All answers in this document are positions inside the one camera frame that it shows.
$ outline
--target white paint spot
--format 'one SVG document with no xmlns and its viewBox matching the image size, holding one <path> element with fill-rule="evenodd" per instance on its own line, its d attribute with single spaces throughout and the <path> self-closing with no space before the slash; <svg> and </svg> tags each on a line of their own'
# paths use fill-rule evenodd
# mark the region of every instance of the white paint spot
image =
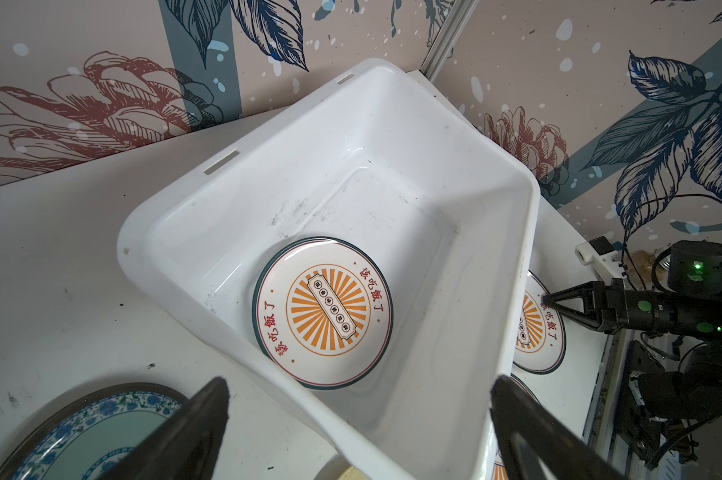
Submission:
<svg viewBox="0 0 722 480">
<path fill-rule="evenodd" d="M 563 22 L 560 23 L 560 27 L 558 27 L 558 30 L 555 32 L 555 37 L 558 40 L 568 40 L 571 38 L 571 33 L 574 30 L 574 25 L 571 24 L 571 20 L 569 18 L 566 18 Z"/>
<path fill-rule="evenodd" d="M 28 55 L 28 52 L 30 51 L 28 50 L 28 46 L 24 43 L 15 43 L 14 45 L 12 45 L 12 50 L 14 50 L 15 53 L 17 53 L 21 57 Z"/>
<path fill-rule="evenodd" d="M 615 204 L 612 204 L 612 205 L 611 205 L 611 208 L 610 208 L 609 211 L 606 213 L 606 215 L 604 216 L 604 218 L 607 219 L 607 220 L 611 220 L 611 219 L 613 219 L 613 218 L 615 218 L 615 217 L 616 217 L 616 205 L 615 205 Z"/>
<path fill-rule="evenodd" d="M 227 52 L 228 46 L 225 43 L 219 42 L 218 40 L 212 40 L 207 46 L 209 50 L 219 50 L 220 52 Z"/>
<path fill-rule="evenodd" d="M 470 78 L 470 89 L 473 91 L 473 97 L 481 104 L 484 103 L 484 89 L 481 88 L 481 81 L 476 77 Z"/>
<path fill-rule="evenodd" d="M 273 74 L 276 75 L 277 77 L 280 77 L 281 76 L 281 62 L 274 59 L 273 57 L 268 57 L 267 60 L 268 60 L 268 63 L 273 64 Z"/>
</svg>

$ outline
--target wall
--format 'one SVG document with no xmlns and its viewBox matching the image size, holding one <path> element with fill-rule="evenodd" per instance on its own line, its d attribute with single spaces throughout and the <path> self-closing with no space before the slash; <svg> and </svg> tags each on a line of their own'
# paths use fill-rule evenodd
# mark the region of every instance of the wall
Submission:
<svg viewBox="0 0 722 480">
<path fill-rule="evenodd" d="M 585 238 L 722 243 L 722 0 L 483 0 L 435 86 Z"/>
<path fill-rule="evenodd" d="M 0 185 L 419 68 L 451 0 L 0 2 Z"/>
</svg>

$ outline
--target light blue spot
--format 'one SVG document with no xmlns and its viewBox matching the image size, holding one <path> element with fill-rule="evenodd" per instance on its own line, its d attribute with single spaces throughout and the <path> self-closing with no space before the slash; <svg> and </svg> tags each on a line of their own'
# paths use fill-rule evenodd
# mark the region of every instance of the light blue spot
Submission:
<svg viewBox="0 0 722 480">
<path fill-rule="evenodd" d="M 686 222 L 686 231 L 692 235 L 698 235 L 700 233 L 700 224 L 697 222 Z"/>
<path fill-rule="evenodd" d="M 227 52 L 228 46 L 225 43 L 220 42 L 219 40 L 212 40 L 209 42 L 209 45 L 207 46 L 210 50 L 219 50 L 220 52 Z"/>
</svg>

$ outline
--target teal stripe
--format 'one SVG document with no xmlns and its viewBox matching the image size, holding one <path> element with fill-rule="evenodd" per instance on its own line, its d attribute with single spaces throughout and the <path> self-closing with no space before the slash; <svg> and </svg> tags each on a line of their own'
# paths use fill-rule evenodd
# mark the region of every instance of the teal stripe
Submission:
<svg viewBox="0 0 722 480">
<path fill-rule="evenodd" d="M 241 89 L 238 84 L 238 69 L 236 67 L 236 54 L 233 49 L 233 22 L 231 20 L 231 6 L 228 5 L 220 15 L 220 23 L 214 29 L 211 45 L 226 45 L 227 51 L 222 52 L 209 48 L 207 50 L 207 64 L 203 65 L 198 48 L 193 38 L 169 11 L 164 0 L 158 0 L 158 5 L 164 20 L 164 31 L 172 53 L 174 69 L 195 82 L 204 84 L 214 96 L 213 104 L 223 112 L 223 121 L 236 120 L 241 116 Z"/>
<path fill-rule="evenodd" d="M 689 31 L 686 34 L 693 35 L 694 32 Z M 656 56 L 655 52 L 653 52 L 653 48 L 651 45 L 643 45 L 640 47 L 640 49 L 635 49 L 634 54 L 641 57 Z M 630 54 L 628 52 L 625 52 L 625 72 L 627 72 L 627 61 L 629 57 Z M 708 90 L 717 88 L 722 80 L 722 38 L 716 44 L 714 44 L 707 52 L 702 54 L 702 56 L 699 57 L 695 62 L 693 62 L 693 64 L 703 72 L 712 72 L 713 76 L 711 79 L 708 80 Z M 632 114 L 635 114 L 638 111 L 646 110 L 647 108 L 659 107 L 660 105 L 662 105 L 661 102 L 646 100 L 637 107 L 635 107 L 633 110 L 628 112 L 625 117 L 630 117 Z M 596 172 L 596 170 L 593 168 L 587 168 L 586 170 L 580 171 L 580 169 L 583 168 L 588 162 L 588 160 L 590 160 L 590 158 L 593 156 L 593 152 L 598 145 L 598 140 L 600 140 L 600 138 L 604 135 L 604 133 L 606 133 L 607 130 L 608 128 L 605 129 L 604 132 L 602 132 L 596 138 L 591 140 L 590 143 L 588 143 L 583 148 L 577 150 L 577 152 L 571 155 L 571 157 L 569 158 L 570 178 L 567 181 L 566 185 L 560 186 L 560 191 L 556 195 L 550 196 L 549 201 L 551 205 L 556 208 L 561 208 L 562 206 L 565 206 L 566 204 L 570 203 L 580 195 L 595 187 L 601 181 L 605 180 L 614 172 L 619 171 L 625 166 L 624 164 L 601 165 L 601 176 L 599 176 L 597 174 L 599 172 Z"/>
</svg>

